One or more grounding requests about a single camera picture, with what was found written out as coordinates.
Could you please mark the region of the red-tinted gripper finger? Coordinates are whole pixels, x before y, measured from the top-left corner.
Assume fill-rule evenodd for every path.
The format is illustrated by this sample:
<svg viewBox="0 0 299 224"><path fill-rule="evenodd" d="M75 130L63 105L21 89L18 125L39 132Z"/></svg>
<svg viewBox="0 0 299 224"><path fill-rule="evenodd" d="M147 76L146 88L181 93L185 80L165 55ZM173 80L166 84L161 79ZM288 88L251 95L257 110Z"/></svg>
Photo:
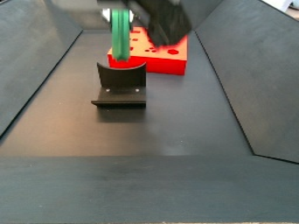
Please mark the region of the red-tinted gripper finger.
<svg viewBox="0 0 299 224"><path fill-rule="evenodd" d="M130 18L130 23L133 23L134 22L134 19L135 19L135 13L133 11L130 11L129 18Z"/></svg>

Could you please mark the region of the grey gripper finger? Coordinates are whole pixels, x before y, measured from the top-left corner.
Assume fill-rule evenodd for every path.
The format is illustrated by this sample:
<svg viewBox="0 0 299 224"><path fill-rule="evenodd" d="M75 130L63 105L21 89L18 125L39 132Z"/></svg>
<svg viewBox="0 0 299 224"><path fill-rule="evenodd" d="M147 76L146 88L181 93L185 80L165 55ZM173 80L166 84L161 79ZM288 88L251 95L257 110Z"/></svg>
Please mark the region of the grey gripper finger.
<svg viewBox="0 0 299 224"><path fill-rule="evenodd" d="M110 22L111 21L111 9L103 9L102 16Z"/></svg>

